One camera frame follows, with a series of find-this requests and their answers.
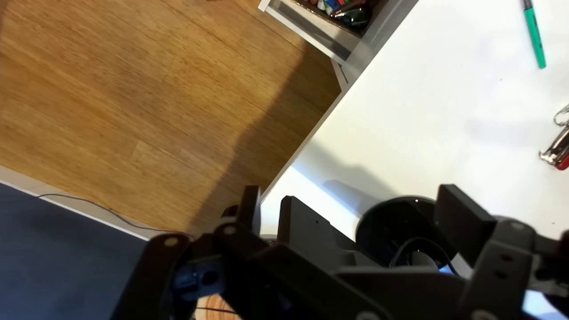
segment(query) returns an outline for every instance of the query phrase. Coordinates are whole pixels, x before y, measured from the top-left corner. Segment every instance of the white surface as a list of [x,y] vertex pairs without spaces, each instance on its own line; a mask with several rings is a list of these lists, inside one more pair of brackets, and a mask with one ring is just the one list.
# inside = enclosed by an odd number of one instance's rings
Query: white surface
[[536,13],[545,72],[521,0],[422,0],[271,188],[265,234],[285,195],[351,236],[354,216],[377,202],[457,184],[491,214],[559,237],[569,228],[569,173],[537,154],[569,104],[569,3],[537,0]]

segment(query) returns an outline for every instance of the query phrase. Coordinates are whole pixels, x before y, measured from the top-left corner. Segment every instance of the green marker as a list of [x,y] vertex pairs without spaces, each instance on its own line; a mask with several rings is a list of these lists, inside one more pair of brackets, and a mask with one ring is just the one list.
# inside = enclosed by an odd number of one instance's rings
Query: green marker
[[529,33],[532,38],[532,47],[534,47],[534,54],[537,60],[537,67],[539,70],[546,68],[546,54],[545,54],[545,45],[541,44],[541,36],[539,36],[539,28],[537,28],[537,20],[536,20],[536,12],[534,12],[534,4],[532,0],[523,0],[523,12],[527,17],[527,26],[529,26]]

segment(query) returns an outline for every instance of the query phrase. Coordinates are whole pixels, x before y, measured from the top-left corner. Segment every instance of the wood grain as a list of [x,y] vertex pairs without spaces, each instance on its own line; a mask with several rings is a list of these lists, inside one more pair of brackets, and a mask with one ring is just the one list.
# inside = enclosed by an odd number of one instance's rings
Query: wood grain
[[338,95],[256,0],[0,0],[0,166],[194,234]]

